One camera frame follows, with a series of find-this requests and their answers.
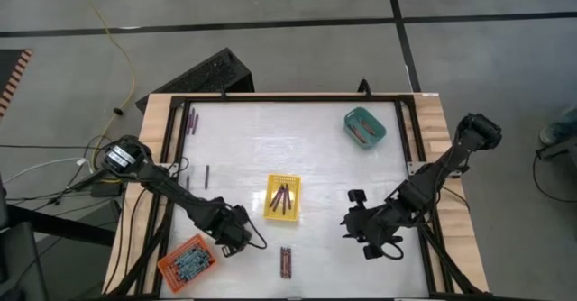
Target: black box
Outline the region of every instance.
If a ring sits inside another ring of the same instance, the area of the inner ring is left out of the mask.
[[[254,93],[252,74],[228,49],[202,61],[154,93]],[[144,114],[148,95],[136,102]]]

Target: yellow cable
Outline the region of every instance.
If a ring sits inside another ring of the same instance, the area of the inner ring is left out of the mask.
[[[136,89],[136,71],[134,69],[134,65],[131,62],[130,57],[128,56],[128,53],[126,53],[126,51],[123,49],[123,47],[121,47],[120,44],[118,44],[118,42],[116,42],[116,40],[114,39],[114,37],[110,33],[110,30],[108,29],[108,24],[106,23],[105,17],[100,13],[100,11],[98,11],[98,8],[96,8],[94,1],[93,0],[87,0],[87,2],[88,2],[88,5],[90,5],[92,10],[96,14],[96,16],[98,17],[98,19],[100,20],[100,22],[102,22],[102,25],[103,25],[105,32],[106,32],[106,36],[108,36],[108,40],[110,40],[110,42],[112,42],[115,45],[115,47],[118,48],[118,50],[123,53],[124,57],[126,58],[126,62],[128,62],[128,66],[130,67],[130,73],[131,73],[131,78],[132,78],[133,84],[132,84],[132,87],[130,89],[130,93],[128,94],[128,96],[124,99],[123,103],[120,104],[120,106],[118,106],[119,109],[123,109],[123,107],[128,103],[130,98],[133,96],[134,90]],[[104,135],[106,135],[106,133],[108,132],[108,128],[110,127],[110,125],[114,121],[115,117],[116,117],[116,114],[113,114],[112,117],[110,118],[110,120],[108,121],[108,124],[106,125],[105,129],[102,131],[100,138],[96,142],[97,148],[100,147],[100,143],[102,143],[102,139],[103,139]],[[95,165],[96,165],[96,150],[93,150],[93,152],[92,152],[92,161],[91,162],[92,162],[92,168],[95,169],[96,168],[95,167]],[[105,183],[118,183],[118,182],[120,182],[120,180],[117,180],[117,179],[112,179],[112,180],[111,179],[103,179],[102,181]]]

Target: concrete floor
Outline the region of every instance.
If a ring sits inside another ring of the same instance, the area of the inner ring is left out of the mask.
[[[114,27],[392,16],[389,0],[95,2]],[[399,4],[404,16],[577,10],[577,0],[399,0]],[[0,21],[0,31],[100,27],[84,0],[0,0]],[[531,161],[540,128],[577,98],[573,65],[577,20],[428,23],[406,28],[421,87],[441,94],[450,128],[467,112],[484,113],[503,128],[498,149],[474,155],[472,170],[463,178],[491,291],[500,296],[573,300],[577,209],[537,192]],[[259,92],[351,91],[361,78],[367,78],[374,91],[411,88],[393,24],[116,38],[136,67],[136,97],[224,47],[252,71]],[[101,35],[0,39],[0,49],[24,48],[34,54],[0,123],[0,142],[86,144],[101,132],[111,109],[129,91],[122,56]],[[126,112],[113,125],[111,136],[138,133],[140,112],[135,108]],[[75,157],[81,151],[0,153],[0,171],[9,177],[32,164]],[[566,160],[539,166],[545,189],[577,199],[577,169]],[[12,196],[58,191],[75,168],[54,165],[6,188]],[[56,214],[95,201],[89,196],[71,198],[43,212]],[[67,216],[78,219],[91,211]]]

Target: white cable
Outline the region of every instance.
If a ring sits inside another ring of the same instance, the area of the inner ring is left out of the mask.
[[[63,160],[53,160],[53,161],[44,162],[44,163],[42,163],[42,164],[38,164],[38,165],[32,166],[32,167],[30,167],[30,168],[28,168],[28,169],[25,169],[25,170],[19,172],[18,174],[16,174],[16,175],[10,177],[9,179],[3,181],[2,184],[7,184],[9,181],[11,181],[11,180],[13,180],[13,179],[15,179],[15,178],[18,178],[18,177],[24,175],[25,173],[27,173],[27,172],[30,171],[30,170],[38,169],[38,168],[40,168],[40,167],[48,166],[48,165],[55,164],[55,163],[59,163],[59,162],[65,162],[65,161],[76,161],[77,164],[78,164],[80,167],[82,167],[82,165],[83,165],[87,160],[86,160],[85,158],[83,158],[83,157],[75,157],[75,158],[66,158],[66,159],[63,159]]]

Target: teal basket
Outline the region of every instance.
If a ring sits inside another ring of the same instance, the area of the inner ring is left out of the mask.
[[[387,129],[362,107],[353,109],[344,117],[344,130],[363,149],[374,147],[387,134]]]

